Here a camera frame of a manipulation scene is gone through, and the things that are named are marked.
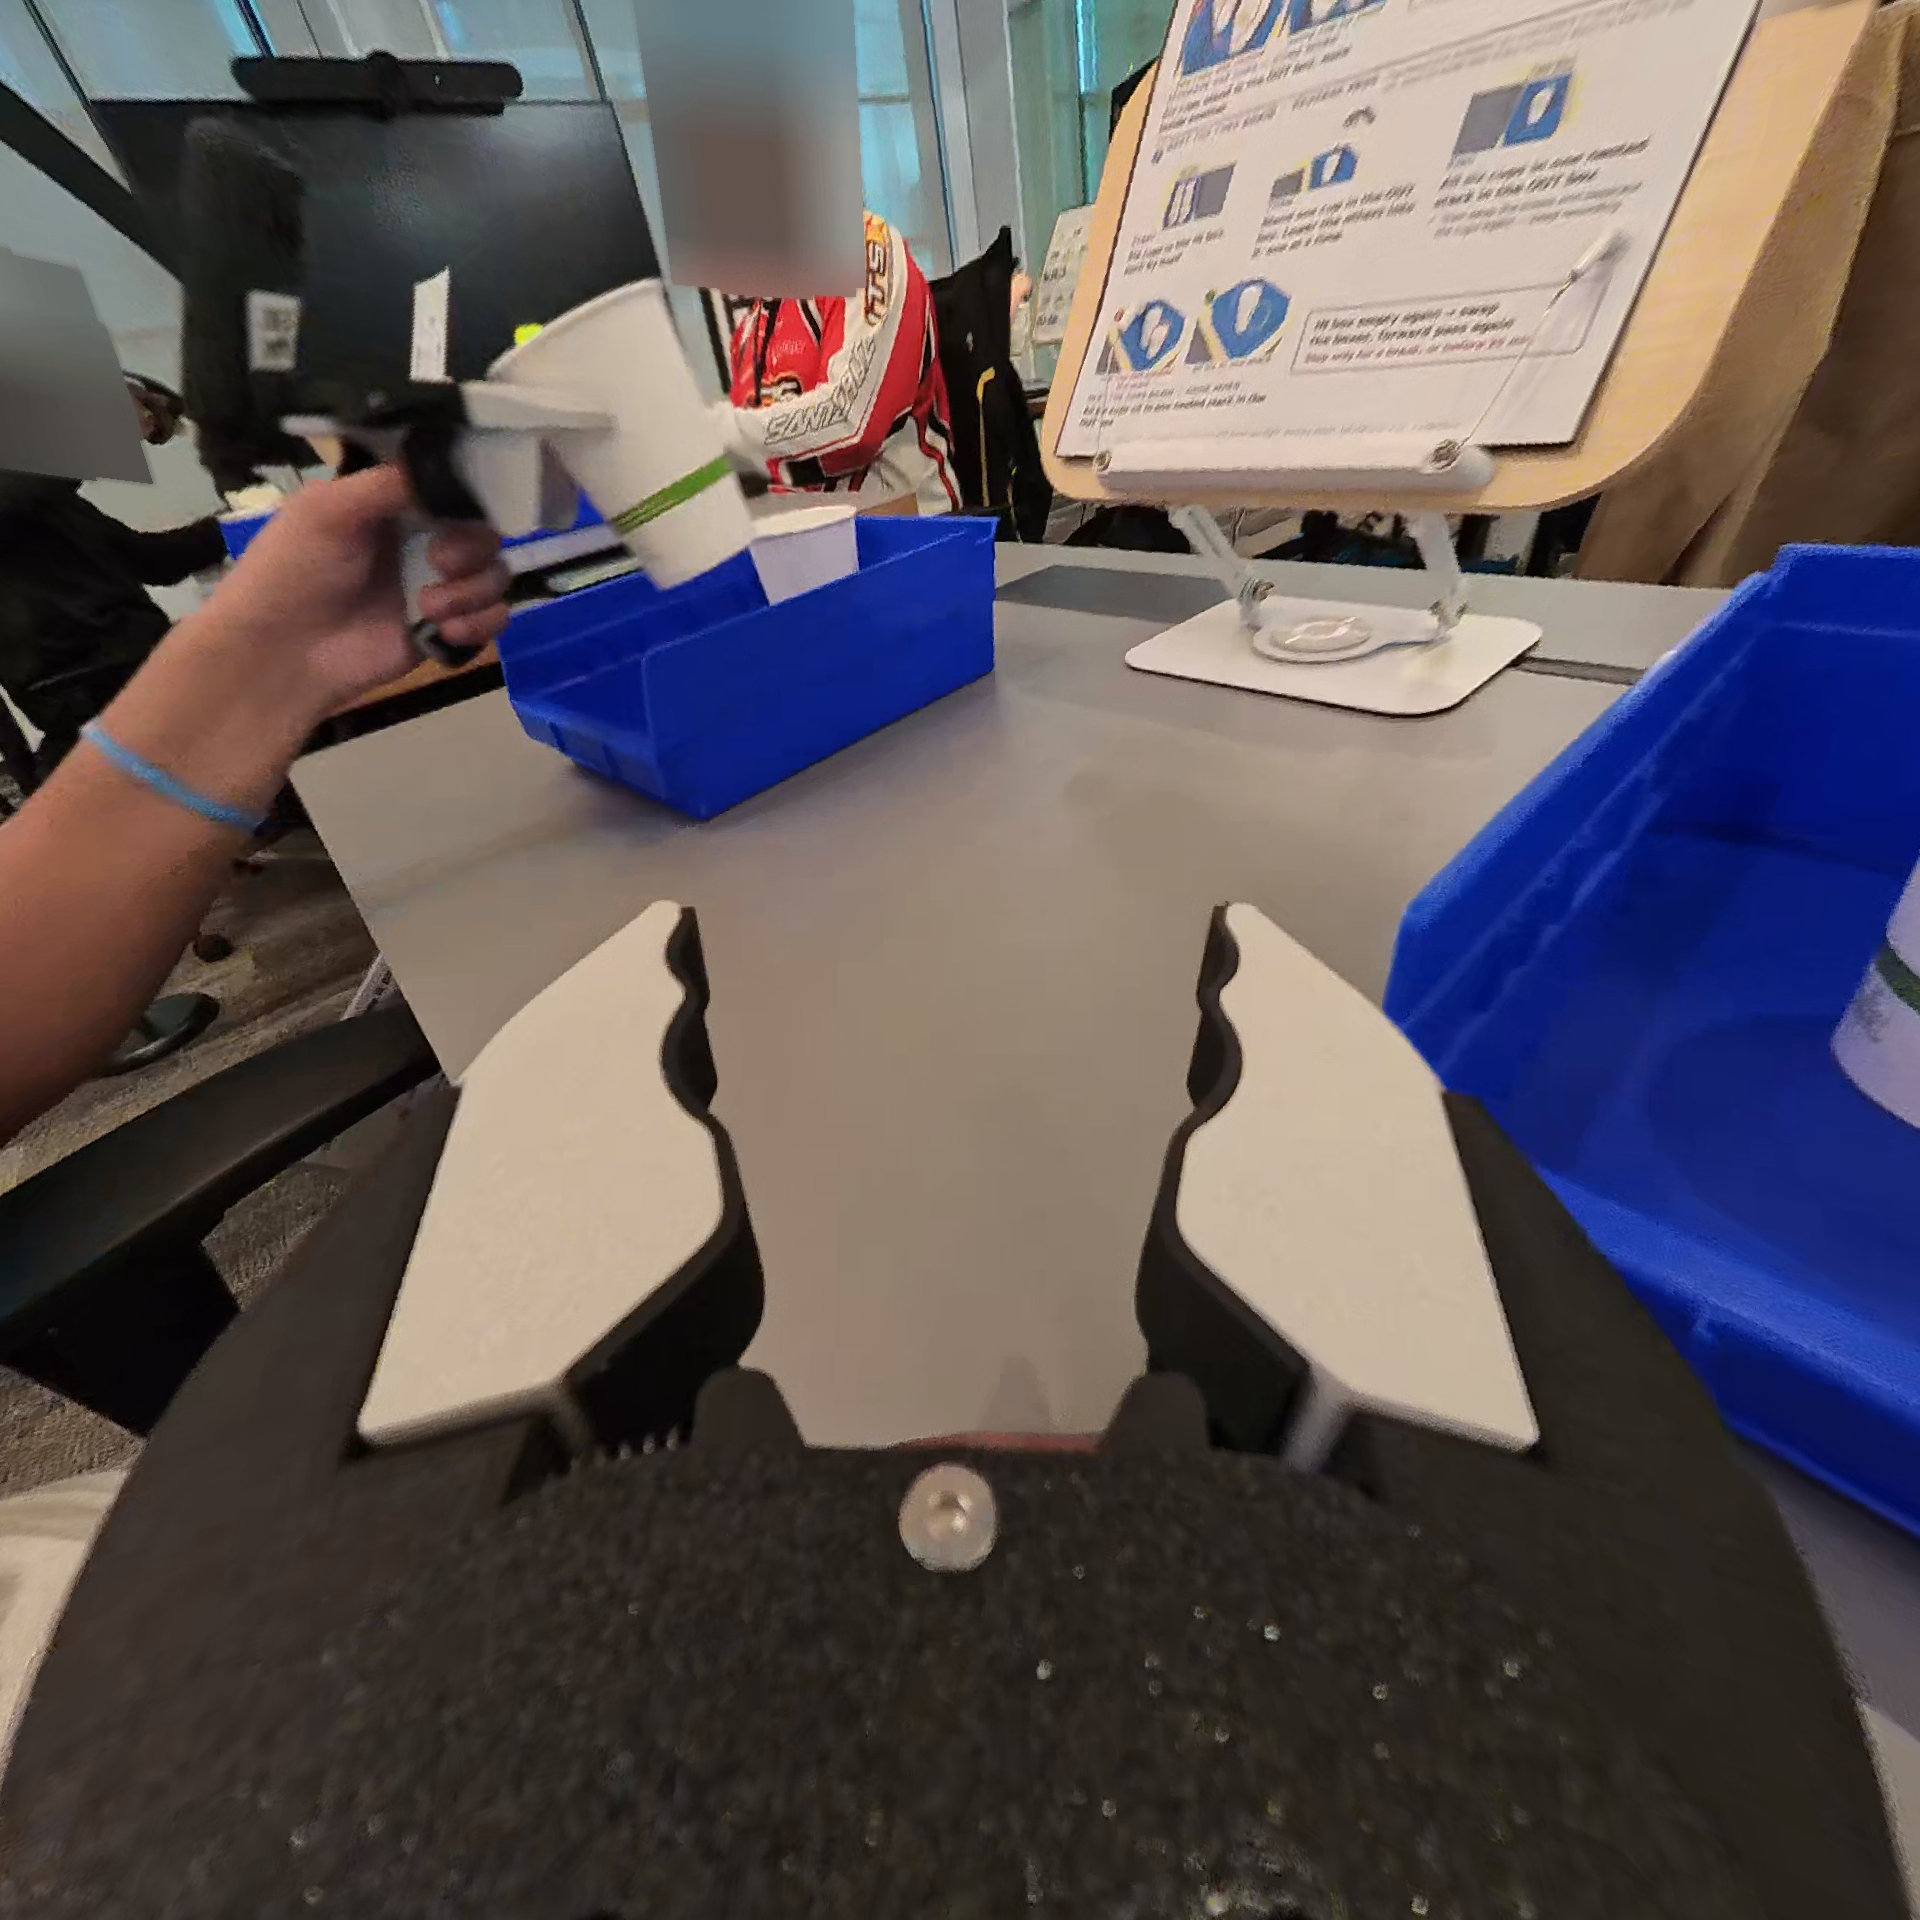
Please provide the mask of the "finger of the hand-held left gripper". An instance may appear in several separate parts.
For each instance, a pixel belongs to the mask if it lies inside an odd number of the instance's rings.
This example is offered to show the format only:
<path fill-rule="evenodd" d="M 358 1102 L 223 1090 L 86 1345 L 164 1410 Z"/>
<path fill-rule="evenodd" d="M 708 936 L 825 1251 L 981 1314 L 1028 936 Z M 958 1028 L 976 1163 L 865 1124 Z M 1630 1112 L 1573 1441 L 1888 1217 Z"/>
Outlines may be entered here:
<path fill-rule="evenodd" d="M 584 509 L 576 464 L 608 452 L 613 419 L 584 396 L 463 381 L 453 466 L 494 530 L 569 530 Z"/>

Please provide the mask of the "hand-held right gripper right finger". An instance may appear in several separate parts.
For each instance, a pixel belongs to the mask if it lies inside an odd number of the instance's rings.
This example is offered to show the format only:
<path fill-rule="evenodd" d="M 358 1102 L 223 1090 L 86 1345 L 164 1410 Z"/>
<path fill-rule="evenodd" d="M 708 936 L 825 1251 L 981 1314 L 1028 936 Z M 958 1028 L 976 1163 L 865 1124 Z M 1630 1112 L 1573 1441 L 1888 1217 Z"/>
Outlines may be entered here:
<path fill-rule="evenodd" d="M 1188 1115 L 1135 1271 L 1149 1375 L 1224 1454 L 1324 1469 L 1364 1420 L 1540 1441 L 1438 1079 L 1245 900 L 1213 911 Z"/>

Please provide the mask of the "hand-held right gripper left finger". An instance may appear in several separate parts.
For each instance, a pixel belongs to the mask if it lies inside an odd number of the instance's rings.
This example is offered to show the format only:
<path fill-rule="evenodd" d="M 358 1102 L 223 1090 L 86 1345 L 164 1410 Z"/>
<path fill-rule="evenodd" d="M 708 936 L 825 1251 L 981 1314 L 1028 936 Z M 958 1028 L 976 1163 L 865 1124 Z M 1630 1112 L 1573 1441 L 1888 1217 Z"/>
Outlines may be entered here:
<path fill-rule="evenodd" d="M 694 906 L 653 900 L 463 1070 L 358 1413 L 367 1448 L 516 1420 L 576 1454 L 689 1436 L 763 1316 L 708 999 Z"/>

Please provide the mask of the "green-banded white paper cup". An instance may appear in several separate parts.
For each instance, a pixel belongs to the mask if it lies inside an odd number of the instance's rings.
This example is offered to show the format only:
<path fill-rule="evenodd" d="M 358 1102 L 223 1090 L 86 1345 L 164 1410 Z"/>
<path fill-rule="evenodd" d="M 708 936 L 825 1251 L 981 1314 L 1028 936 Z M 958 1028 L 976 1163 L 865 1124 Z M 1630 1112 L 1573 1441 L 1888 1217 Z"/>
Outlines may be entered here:
<path fill-rule="evenodd" d="M 1830 1054 L 1868 1102 L 1918 1131 L 1918 866 L 1834 1028 Z"/>
<path fill-rule="evenodd" d="M 859 575 L 850 505 L 775 505 L 755 517 L 749 554 L 766 605 L 784 605 Z"/>
<path fill-rule="evenodd" d="M 546 445 L 655 588 L 682 588 L 752 548 L 729 436 L 689 371 L 659 279 L 544 324 L 488 366 L 488 386 L 551 395 L 605 419 L 546 428 Z"/>

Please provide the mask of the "blue plastic bin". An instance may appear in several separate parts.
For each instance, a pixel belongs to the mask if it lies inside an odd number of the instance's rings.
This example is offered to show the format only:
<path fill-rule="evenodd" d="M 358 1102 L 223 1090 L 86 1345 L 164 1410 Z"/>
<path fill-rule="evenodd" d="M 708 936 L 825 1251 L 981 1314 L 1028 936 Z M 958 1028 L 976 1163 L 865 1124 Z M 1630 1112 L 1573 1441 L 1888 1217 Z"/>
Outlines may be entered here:
<path fill-rule="evenodd" d="M 773 605 L 749 556 L 516 610 L 519 726 L 576 770 L 708 823 L 994 670 L 994 522 L 859 517 L 854 572 Z"/>
<path fill-rule="evenodd" d="M 1412 897 L 1384 1009 L 1724 1424 L 1918 1532 L 1918 1127 L 1834 1037 L 1918 874 L 1918 549 L 1789 548 Z"/>

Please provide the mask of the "person's left forearm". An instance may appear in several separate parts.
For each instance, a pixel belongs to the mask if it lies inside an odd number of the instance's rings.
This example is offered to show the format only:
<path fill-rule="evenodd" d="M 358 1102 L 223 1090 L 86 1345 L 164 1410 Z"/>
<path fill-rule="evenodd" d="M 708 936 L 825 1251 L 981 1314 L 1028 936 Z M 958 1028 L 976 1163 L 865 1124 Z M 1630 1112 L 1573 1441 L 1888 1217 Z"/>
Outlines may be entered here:
<path fill-rule="evenodd" d="M 114 740 L 140 673 L 95 719 Z M 270 811 L 285 780 L 238 805 Z M 158 804 L 81 740 L 11 814 L 4 827 L 4 1139 L 65 1102 L 124 1045 L 251 841 Z"/>

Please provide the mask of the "person's left hand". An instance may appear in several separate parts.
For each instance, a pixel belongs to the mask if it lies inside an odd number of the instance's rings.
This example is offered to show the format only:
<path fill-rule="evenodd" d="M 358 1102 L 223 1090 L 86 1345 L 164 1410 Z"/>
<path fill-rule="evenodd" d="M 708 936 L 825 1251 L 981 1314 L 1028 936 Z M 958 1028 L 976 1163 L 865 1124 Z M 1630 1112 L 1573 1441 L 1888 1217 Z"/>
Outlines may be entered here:
<path fill-rule="evenodd" d="M 240 804 L 273 794 L 322 720 L 421 666 L 415 627 L 485 651 L 506 627 L 498 538 L 480 522 L 437 534 L 412 610 L 402 549 L 419 517 L 395 464 L 301 488 L 140 673 L 119 740 Z"/>

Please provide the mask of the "large black monitor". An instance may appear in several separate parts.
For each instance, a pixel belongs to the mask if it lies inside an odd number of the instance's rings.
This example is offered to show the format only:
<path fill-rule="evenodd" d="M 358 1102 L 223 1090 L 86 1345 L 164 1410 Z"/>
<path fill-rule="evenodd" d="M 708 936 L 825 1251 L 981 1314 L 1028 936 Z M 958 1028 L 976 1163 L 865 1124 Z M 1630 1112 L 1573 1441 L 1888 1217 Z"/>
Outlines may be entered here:
<path fill-rule="evenodd" d="M 233 58 L 228 99 L 100 99 L 163 262 L 182 289 L 180 156 L 189 122 L 238 120 L 304 188 L 300 374 L 400 386 L 415 374 L 415 284 L 445 279 L 441 374 L 483 379 L 516 326 L 655 273 L 644 201 L 605 105 L 523 105 L 503 61 Z"/>

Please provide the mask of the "black jacket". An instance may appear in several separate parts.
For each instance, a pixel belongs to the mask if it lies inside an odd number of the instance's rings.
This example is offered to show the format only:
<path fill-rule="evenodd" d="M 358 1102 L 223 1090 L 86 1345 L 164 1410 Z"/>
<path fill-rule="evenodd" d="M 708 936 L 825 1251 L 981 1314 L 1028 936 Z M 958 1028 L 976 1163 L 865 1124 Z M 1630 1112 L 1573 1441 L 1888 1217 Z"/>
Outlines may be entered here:
<path fill-rule="evenodd" d="M 949 466 L 963 512 L 994 519 L 1002 543 L 1043 543 L 1052 488 L 1012 364 L 1012 233 L 927 284 L 949 396 Z"/>

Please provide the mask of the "blue wristband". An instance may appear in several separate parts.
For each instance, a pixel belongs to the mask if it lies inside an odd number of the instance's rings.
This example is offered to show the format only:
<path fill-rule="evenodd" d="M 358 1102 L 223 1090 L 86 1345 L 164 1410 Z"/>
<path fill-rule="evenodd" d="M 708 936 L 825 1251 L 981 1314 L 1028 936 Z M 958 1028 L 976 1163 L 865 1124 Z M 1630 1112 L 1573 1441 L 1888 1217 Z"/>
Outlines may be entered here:
<path fill-rule="evenodd" d="M 138 785 L 143 794 L 158 804 L 195 817 L 203 827 L 257 836 L 273 811 L 251 811 L 238 804 L 226 804 L 201 789 L 182 781 L 180 777 L 163 770 L 153 758 L 131 750 L 124 742 L 114 740 L 97 720 L 81 726 L 81 742 L 100 758 L 114 773 L 124 781 Z"/>

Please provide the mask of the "printed instruction sheet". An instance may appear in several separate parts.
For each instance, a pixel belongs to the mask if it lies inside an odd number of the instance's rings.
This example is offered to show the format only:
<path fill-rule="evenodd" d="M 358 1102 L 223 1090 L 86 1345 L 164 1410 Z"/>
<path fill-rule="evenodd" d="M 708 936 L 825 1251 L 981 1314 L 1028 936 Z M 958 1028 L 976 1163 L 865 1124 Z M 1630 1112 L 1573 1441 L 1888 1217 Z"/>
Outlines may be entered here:
<path fill-rule="evenodd" d="M 1754 16 L 1178 2 L 1059 452 L 1570 445 Z"/>

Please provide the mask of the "wooden display board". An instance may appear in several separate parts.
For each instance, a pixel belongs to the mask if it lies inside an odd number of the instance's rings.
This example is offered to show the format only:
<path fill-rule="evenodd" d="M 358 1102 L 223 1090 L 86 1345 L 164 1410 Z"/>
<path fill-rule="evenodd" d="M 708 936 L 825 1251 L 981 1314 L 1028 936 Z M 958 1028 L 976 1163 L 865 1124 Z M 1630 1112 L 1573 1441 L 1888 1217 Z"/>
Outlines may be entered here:
<path fill-rule="evenodd" d="M 1094 204 L 1059 374 L 1043 408 L 1043 472 L 1089 505 L 1258 505 L 1279 509 L 1500 517 L 1598 494 L 1659 464 L 1700 430 L 1746 442 L 1803 387 L 1882 156 L 1908 14 L 1798 2 L 1767 14 L 1707 130 L 1617 347 L 1570 445 L 1459 452 L 1438 442 L 1402 466 L 1285 472 L 1235 452 L 1124 452 L 1116 476 L 1061 452 L 1096 305 L 1116 250 L 1149 101 L 1120 117 Z"/>

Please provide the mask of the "beige cloth cover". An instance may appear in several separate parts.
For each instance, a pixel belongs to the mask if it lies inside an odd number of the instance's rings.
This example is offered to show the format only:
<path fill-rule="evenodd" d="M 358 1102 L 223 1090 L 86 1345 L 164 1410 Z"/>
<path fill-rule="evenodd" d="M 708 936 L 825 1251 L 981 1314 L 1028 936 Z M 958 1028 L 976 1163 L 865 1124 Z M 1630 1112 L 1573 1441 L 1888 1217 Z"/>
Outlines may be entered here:
<path fill-rule="evenodd" d="M 1795 543 L 1918 543 L 1915 2 L 1868 28 L 1695 412 L 1598 497 L 1575 576 L 1738 585 Z"/>

